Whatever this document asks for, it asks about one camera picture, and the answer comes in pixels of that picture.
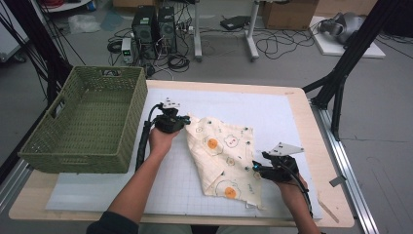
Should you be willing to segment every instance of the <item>hand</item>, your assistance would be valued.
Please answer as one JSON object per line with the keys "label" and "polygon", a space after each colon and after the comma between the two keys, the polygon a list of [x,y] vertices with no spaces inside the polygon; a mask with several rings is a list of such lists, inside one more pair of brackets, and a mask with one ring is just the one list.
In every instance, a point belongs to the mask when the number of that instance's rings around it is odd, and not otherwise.
{"label": "hand", "polygon": [[149,135],[149,145],[151,147],[151,156],[162,157],[162,159],[167,155],[172,145],[172,140],[176,137],[179,132],[173,134],[166,134],[161,132],[159,129],[152,129]]}

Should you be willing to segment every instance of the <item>metal frame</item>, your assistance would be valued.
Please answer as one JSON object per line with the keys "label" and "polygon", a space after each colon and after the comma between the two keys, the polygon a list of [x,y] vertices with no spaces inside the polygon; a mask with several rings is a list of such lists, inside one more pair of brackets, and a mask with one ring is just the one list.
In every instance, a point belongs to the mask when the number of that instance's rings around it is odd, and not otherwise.
{"label": "metal frame", "polygon": [[335,96],[331,131],[336,140],[340,140],[339,124],[346,80],[365,51],[379,35],[386,21],[403,1],[406,0],[378,0],[333,70],[327,76],[303,88],[304,92],[308,93],[321,87],[317,96],[311,99],[312,104],[321,109],[326,109]]}
{"label": "metal frame", "polygon": [[335,139],[334,134],[329,130],[329,126],[331,126],[331,117],[328,110],[318,109],[318,115],[323,123],[322,126],[333,151],[336,165],[342,176],[346,178],[345,185],[350,197],[352,198],[358,220],[360,221],[364,233],[378,234],[379,231],[377,229],[376,222],[374,221],[373,216],[368,209],[367,203],[365,202],[364,196],[362,195],[361,189],[358,186],[356,175],[353,172],[352,165],[350,165],[344,146],[341,141]]}
{"label": "metal frame", "polygon": [[15,167],[9,173],[9,176],[0,186],[0,214],[6,209],[7,205],[14,198],[15,193],[19,190],[20,185],[28,178],[31,170],[28,169],[28,163],[19,159]]}

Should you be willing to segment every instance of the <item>white table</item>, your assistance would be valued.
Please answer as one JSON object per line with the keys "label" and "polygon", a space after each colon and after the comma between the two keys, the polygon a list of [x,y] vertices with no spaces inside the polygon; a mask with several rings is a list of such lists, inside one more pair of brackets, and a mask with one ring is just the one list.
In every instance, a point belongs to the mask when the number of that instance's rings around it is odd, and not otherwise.
{"label": "white table", "polygon": [[[254,0],[252,3],[251,20],[249,24],[249,30],[245,31],[246,42],[251,52],[251,61],[259,58],[258,51],[255,46],[254,39],[252,38],[252,33],[254,31],[255,21],[258,14],[259,2],[262,0]],[[202,61],[203,51],[201,47],[201,35],[200,35],[200,11],[199,11],[200,0],[195,0],[195,27],[194,27],[194,47],[195,47],[195,59],[197,61]]]}
{"label": "white table", "polygon": [[[329,182],[337,177],[330,156],[325,147],[304,92],[298,88],[248,86],[213,83],[147,81],[149,88],[184,89],[191,91],[234,92],[246,94],[278,95],[288,98],[302,146],[306,149],[307,162],[318,190],[318,200],[322,208],[322,219],[316,223],[320,227],[352,227],[355,224],[349,204],[341,186],[332,187]],[[57,181],[56,174],[34,171],[24,185],[9,211],[11,219],[25,220],[98,220],[101,212],[60,212],[48,211],[46,204]],[[264,225],[295,226],[289,220],[266,217],[204,216],[145,214],[142,222],[187,223],[203,225]]]}

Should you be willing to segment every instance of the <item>gray floor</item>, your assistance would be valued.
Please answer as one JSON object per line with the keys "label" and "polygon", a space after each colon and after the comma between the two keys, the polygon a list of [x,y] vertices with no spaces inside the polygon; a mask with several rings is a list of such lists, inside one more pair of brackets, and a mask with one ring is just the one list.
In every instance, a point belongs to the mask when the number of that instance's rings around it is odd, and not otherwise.
{"label": "gray floor", "polygon": [[[59,15],[88,14],[83,9]],[[92,13],[99,22],[106,10]],[[113,30],[67,35],[87,65],[108,65],[107,39],[131,25],[123,19]],[[413,56],[413,46],[386,41]],[[363,58],[351,73],[344,93],[340,135],[370,211],[381,233],[413,232],[413,187],[408,177],[413,167],[412,58],[376,41],[384,59]],[[240,34],[203,34],[204,59],[194,60],[184,73],[165,71],[159,80],[304,87],[328,74],[338,57],[322,56],[316,45],[298,47],[293,53],[271,60],[260,54],[250,62]],[[70,63],[81,62],[69,48]],[[0,63],[0,164],[6,159],[46,106],[41,86],[30,62]],[[83,233],[88,222],[38,222],[10,220],[0,216],[0,233]],[[328,233],[362,233],[358,223]],[[296,233],[293,228],[272,228],[272,233]]]}

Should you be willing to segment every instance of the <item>white cloth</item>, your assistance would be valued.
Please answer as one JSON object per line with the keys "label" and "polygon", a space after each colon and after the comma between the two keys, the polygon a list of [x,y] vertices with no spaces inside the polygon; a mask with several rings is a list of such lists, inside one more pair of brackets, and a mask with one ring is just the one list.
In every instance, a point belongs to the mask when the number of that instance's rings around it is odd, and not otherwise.
{"label": "white cloth", "polygon": [[253,129],[189,114],[188,146],[205,195],[246,201],[262,207],[261,177],[252,169]]}

